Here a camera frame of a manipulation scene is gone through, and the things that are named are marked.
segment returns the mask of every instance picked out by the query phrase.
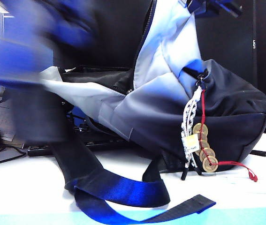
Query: black cable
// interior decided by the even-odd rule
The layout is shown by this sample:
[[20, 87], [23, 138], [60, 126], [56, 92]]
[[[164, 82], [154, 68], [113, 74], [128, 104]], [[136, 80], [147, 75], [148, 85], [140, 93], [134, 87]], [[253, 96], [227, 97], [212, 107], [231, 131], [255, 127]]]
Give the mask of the black cable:
[[12, 161], [14, 159], [17, 159], [17, 158], [22, 158], [22, 157], [24, 157], [26, 155], [26, 152], [21, 151], [18, 148], [16, 148], [15, 146], [12, 146], [12, 145], [5, 144], [5, 145], [0, 145], [0, 147], [1, 147], [0, 152], [3, 151], [5, 148], [12, 148], [12, 149], [15, 149], [16, 151], [18, 151], [20, 153], [19, 156], [15, 156], [15, 157], [7, 158], [7, 159], [4, 159], [4, 160], [0, 160], [0, 163], [5, 163], [5, 162], [8, 162], [8, 161]]

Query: red string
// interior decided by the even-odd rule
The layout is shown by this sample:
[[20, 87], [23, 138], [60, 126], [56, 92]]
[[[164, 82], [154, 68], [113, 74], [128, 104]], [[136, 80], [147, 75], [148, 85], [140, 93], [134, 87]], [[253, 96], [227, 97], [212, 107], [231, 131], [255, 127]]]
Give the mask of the red string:
[[[202, 139], [202, 131], [203, 131], [203, 125], [205, 123], [205, 119], [206, 119], [206, 115], [205, 115], [205, 90], [202, 90], [202, 94], [201, 94], [201, 101], [202, 101], [202, 121], [201, 121], [201, 127], [200, 127], [200, 135], [199, 135], [199, 139], [201, 140]], [[206, 155], [206, 157], [208, 156], [207, 152], [204, 150], [203, 148], [203, 144], [202, 142], [200, 142], [200, 147], [201, 147], [201, 150], [204, 152], [204, 154]], [[239, 162], [235, 162], [235, 161], [221, 161], [221, 162], [218, 162], [218, 163], [213, 163], [211, 162], [211, 160], [209, 159], [209, 157], [207, 157], [209, 163], [211, 165], [238, 165], [238, 166], [242, 166], [242, 167], [245, 167], [248, 172], [249, 172], [249, 177], [251, 180], [253, 180], [254, 182], [257, 182], [258, 181], [258, 177], [256, 176], [256, 174], [253, 172], [253, 170], [251, 170], [250, 168], [248, 168], [247, 166], [245, 166], [244, 164], [242, 163], [239, 163]]]

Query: backpack strap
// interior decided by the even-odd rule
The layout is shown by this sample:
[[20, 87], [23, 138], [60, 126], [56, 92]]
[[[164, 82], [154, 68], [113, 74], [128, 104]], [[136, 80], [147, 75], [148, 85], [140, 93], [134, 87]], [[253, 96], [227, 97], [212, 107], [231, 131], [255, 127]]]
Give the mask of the backpack strap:
[[74, 131], [63, 143], [51, 148], [64, 174], [65, 188], [74, 193], [77, 206], [92, 219], [105, 224], [140, 224], [169, 221], [201, 212], [215, 202], [197, 195], [166, 212], [144, 221], [126, 218], [106, 201], [136, 207], [158, 207], [169, 203], [169, 195], [159, 171], [149, 182], [130, 180], [105, 170]]

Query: paper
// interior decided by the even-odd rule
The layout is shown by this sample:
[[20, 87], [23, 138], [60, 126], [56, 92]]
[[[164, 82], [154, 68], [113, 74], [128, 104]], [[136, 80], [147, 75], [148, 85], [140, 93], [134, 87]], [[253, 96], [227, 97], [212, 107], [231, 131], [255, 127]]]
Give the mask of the paper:
[[189, 153], [199, 150], [198, 135], [190, 135], [182, 138], [183, 145]]

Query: small label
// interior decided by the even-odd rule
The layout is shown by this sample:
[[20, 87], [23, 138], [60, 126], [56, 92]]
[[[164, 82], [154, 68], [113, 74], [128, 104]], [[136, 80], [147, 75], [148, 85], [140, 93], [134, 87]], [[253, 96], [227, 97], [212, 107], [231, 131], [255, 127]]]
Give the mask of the small label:
[[198, 142], [198, 135], [190, 135], [187, 137], [182, 138], [184, 149], [187, 153], [193, 153], [199, 150], [199, 142]]

